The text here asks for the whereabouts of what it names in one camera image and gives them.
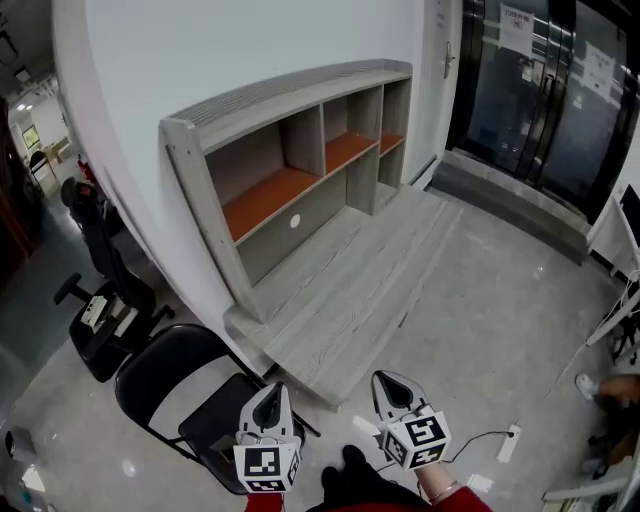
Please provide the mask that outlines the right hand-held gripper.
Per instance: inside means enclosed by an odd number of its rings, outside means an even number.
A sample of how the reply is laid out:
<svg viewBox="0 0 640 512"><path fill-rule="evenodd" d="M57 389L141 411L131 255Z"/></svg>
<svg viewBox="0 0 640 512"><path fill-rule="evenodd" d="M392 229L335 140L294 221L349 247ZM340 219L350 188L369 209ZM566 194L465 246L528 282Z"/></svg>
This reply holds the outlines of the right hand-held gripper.
<svg viewBox="0 0 640 512"><path fill-rule="evenodd" d="M377 370L371 377L371 391L374 409L381 419L391 419L397 412L416 411L382 427L380 449L387 460L404 471L440 462L451 442L451 433L442 411L423 407L422 387L398 373Z"/></svg>

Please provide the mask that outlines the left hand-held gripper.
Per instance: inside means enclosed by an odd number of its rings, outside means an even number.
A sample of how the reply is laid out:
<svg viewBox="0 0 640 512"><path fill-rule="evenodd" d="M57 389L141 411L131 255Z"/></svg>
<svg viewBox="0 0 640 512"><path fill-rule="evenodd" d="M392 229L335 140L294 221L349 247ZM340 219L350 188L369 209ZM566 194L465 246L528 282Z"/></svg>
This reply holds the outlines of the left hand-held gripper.
<svg viewBox="0 0 640 512"><path fill-rule="evenodd" d="M301 465L300 437L254 434L271 428L276 434L294 433L289 392L283 382L258 391L240 413L244 432L236 435L234 460L237 479L250 494L289 492Z"/></svg>

